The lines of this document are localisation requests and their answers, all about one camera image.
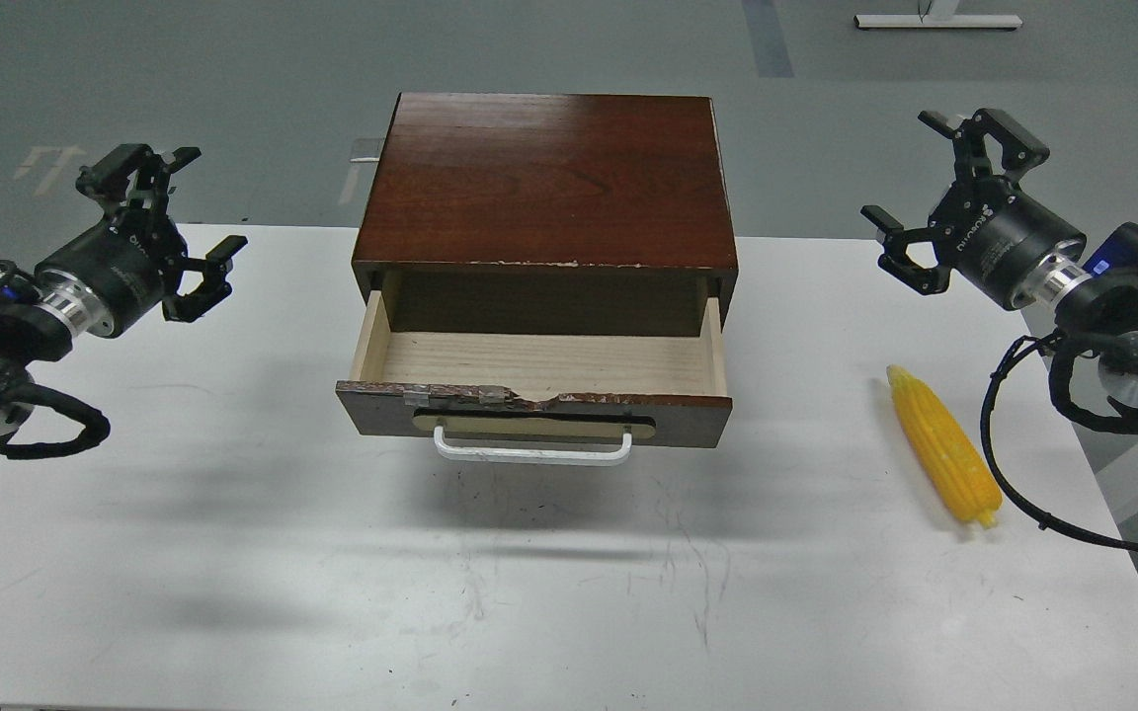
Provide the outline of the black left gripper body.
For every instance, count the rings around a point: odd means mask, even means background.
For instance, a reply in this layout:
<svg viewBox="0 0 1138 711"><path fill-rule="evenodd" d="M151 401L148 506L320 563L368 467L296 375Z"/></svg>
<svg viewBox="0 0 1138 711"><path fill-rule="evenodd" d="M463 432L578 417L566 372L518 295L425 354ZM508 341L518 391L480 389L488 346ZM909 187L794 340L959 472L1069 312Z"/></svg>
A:
<svg viewBox="0 0 1138 711"><path fill-rule="evenodd" d="M41 309L73 337L116 338L178 288L167 272L182 258L185 239L172 220L162 228L101 220L36 266Z"/></svg>

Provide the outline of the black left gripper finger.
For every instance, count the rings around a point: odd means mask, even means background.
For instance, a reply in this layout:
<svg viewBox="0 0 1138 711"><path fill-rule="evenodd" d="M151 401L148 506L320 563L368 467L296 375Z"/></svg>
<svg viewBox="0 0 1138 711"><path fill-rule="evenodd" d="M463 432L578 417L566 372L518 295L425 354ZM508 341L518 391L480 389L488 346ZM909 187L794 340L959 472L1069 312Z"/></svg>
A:
<svg viewBox="0 0 1138 711"><path fill-rule="evenodd" d="M226 235L204 255L203 261L187 256L185 243L184 251L164 258L160 267L163 319L193 323L203 319L204 314L217 303L224 301L233 292L233 286L226 282L226 275L233 271L236 253L245 246L248 246L247 237ZM195 272L203 276L203 280L193 291L181 295L178 288L182 284L185 272Z"/></svg>
<svg viewBox="0 0 1138 711"><path fill-rule="evenodd" d="M80 168L75 189L98 204L105 226L154 238L168 222L171 177L200 156L197 147L158 154L149 144L118 144L100 162Z"/></svg>

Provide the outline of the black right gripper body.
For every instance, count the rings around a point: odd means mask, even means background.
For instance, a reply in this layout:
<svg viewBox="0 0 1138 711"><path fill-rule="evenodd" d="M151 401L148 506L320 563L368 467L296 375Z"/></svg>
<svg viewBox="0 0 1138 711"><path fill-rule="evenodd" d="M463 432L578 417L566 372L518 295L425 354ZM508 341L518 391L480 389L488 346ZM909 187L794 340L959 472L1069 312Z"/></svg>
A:
<svg viewBox="0 0 1138 711"><path fill-rule="evenodd" d="M1033 301L1026 276L1044 257L1078 261L1088 238L1006 177L956 181L935 204L935 257L1006 311Z"/></svg>

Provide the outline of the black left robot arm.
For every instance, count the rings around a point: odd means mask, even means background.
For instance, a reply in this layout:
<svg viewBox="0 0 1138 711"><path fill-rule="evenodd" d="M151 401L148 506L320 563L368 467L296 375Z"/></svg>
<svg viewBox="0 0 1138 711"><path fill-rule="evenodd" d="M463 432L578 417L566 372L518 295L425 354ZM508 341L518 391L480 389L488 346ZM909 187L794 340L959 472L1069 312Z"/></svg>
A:
<svg viewBox="0 0 1138 711"><path fill-rule="evenodd" d="M247 239L226 237L193 257L168 214L172 177L199 156L119 144L76 180L101 209L94 225L32 271L0 261L0 456L73 456L112 432L94 406L38 383L33 361L63 359L83 334L117 338L152 307L191 323L233 291L226 275Z"/></svg>

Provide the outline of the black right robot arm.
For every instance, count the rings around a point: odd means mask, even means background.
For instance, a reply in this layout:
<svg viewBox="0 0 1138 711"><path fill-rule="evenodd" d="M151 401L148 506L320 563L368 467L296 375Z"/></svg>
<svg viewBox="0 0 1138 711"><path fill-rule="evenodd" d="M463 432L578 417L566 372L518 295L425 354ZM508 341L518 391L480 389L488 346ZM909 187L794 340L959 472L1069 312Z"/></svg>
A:
<svg viewBox="0 0 1138 711"><path fill-rule="evenodd" d="M1044 303L1058 332L1052 404L1090 431L1138 436L1138 224L1085 258L1087 237L1020 187L1049 150L1007 111L920 121L951 143L953 182L921 228L861 209L879 230L880 268L921 295L945 292L958 272L1004 311Z"/></svg>

